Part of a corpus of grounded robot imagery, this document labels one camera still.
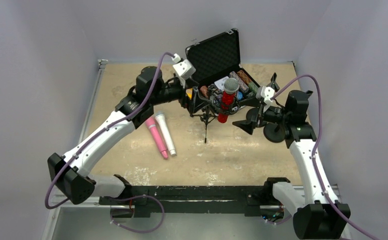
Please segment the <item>black tripod shock-mount stand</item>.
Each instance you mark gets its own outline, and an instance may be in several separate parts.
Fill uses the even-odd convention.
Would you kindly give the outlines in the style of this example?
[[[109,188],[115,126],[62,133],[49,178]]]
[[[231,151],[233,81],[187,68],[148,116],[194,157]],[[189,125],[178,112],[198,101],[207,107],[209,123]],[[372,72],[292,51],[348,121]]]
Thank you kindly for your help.
[[[220,109],[220,102],[223,96],[223,91],[219,90],[217,87],[212,86],[208,87],[209,93],[210,93],[210,99],[207,99],[203,96],[203,94],[199,89],[198,97],[200,100],[199,104],[199,111],[196,113],[190,113],[190,117],[199,117],[200,121],[205,124],[205,136],[204,136],[204,143],[207,143],[207,129],[208,125],[217,119]],[[238,107],[238,99],[236,96],[235,102],[233,104],[233,108],[230,112],[230,115],[236,114],[241,107]]]

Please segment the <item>red glitter microphone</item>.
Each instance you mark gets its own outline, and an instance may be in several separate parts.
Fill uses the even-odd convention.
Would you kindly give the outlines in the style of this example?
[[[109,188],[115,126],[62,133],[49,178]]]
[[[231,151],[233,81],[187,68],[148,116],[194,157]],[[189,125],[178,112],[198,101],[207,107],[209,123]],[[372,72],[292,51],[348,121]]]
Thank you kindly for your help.
[[[228,78],[223,84],[223,96],[220,102],[221,111],[218,114],[217,120],[220,123],[226,123],[228,116],[233,108],[237,92],[239,89],[238,80],[235,78]]]

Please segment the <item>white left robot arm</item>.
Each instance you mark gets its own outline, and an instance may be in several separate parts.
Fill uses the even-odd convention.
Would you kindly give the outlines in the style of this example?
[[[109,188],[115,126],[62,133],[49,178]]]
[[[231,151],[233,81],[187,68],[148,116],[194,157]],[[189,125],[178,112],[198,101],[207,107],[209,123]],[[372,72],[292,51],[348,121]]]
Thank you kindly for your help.
[[[122,138],[142,125],[154,113],[154,106],[185,98],[186,82],[190,82],[196,69],[177,63],[174,76],[163,81],[162,71],[155,66],[141,70],[126,97],[116,105],[109,117],[91,135],[63,155],[53,153],[47,163],[52,180],[66,201],[78,205],[93,194],[119,197],[129,183],[116,176],[103,183],[90,178],[97,162]]]

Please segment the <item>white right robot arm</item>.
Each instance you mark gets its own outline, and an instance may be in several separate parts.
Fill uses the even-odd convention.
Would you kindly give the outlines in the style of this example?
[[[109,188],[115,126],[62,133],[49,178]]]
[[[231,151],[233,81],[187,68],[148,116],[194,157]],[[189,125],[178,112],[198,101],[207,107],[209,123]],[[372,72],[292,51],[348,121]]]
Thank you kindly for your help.
[[[340,203],[332,190],[318,156],[317,137],[306,121],[308,99],[312,91],[292,90],[285,106],[272,106],[275,90],[260,87],[257,99],[261,106],[255,116],[233,125],[252,134],[264,123],[264,136],[273,143],[285,142],[293,156],[303,183],[304,194],[297,192],[287,180],[269,180],[270,197],[278,200],[291,215],[296,236],[301,240],[335,240],[342,236],[350,208]]]

